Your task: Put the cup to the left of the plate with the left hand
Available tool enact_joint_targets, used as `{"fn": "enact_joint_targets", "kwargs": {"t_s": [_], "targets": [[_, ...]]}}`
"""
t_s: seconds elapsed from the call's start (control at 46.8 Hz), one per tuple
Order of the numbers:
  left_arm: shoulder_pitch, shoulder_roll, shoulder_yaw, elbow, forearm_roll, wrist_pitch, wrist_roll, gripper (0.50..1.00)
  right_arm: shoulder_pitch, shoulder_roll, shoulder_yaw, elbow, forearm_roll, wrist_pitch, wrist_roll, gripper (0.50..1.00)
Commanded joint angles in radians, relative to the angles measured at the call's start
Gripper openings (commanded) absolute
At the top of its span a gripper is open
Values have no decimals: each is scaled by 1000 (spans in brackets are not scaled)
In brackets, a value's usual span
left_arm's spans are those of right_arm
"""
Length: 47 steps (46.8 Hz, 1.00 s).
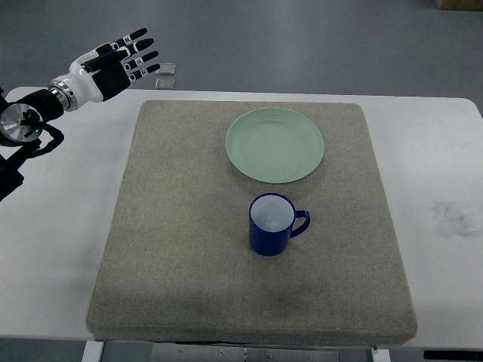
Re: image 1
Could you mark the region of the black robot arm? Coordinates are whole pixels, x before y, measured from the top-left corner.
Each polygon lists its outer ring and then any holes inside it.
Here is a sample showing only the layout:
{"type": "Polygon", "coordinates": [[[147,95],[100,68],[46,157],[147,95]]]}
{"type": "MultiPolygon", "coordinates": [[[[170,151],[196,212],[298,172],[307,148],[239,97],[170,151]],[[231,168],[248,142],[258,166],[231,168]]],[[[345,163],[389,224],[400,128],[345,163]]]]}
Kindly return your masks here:
{"type": "Polygon", "coordinates": [[[46,155],[63,141],[63,133],[49,122],[63,115],[69,101],[52,88],[30,93],[16,102],[1,98],[1,145],[16,147],[8,158],[1,157],[1,199],[23,184],[19,169],[29,159],[46,155]]]}

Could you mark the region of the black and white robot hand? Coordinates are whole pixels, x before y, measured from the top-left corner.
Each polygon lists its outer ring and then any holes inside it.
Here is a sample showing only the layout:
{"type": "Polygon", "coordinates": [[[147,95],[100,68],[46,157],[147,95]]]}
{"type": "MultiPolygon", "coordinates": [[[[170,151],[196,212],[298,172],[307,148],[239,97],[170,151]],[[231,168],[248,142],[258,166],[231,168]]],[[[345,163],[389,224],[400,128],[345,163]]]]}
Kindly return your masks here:
{"type": "Polygon", "coordinates": [[[146,34],[147,29],[141,28],[81,55],[67,74],[51,81],[49,91],[66,112],[112,99],[135,81],[160,70],[159,63],[150,63],[158,51],[149,50],[154,40],[145,38],[146,34]]]}

